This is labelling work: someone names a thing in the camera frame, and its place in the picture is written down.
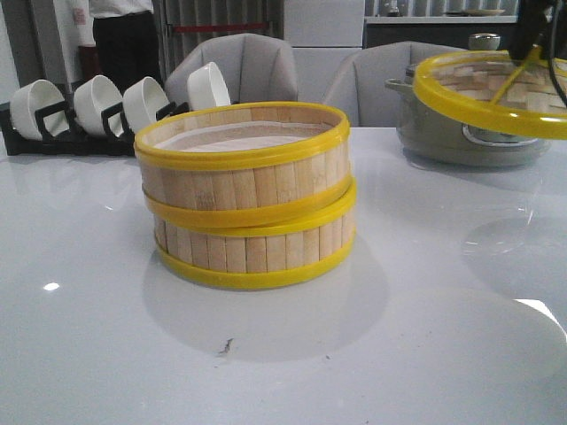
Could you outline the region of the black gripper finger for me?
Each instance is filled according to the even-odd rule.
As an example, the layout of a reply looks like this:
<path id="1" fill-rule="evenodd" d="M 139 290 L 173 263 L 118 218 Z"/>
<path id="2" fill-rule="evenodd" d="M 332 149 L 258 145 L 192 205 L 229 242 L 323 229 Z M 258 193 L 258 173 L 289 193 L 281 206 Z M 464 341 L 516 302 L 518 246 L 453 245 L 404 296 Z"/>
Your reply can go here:
<path id="1" fill-rule="evenodd" d="M 512 60 L 525 60 L 536 46 L 540 47 L 540 59 L 548 58 L 548 13 L 554 5 L 554 1 L 548 0 L 519 2 L 517 23 L 508 46 Z"/>

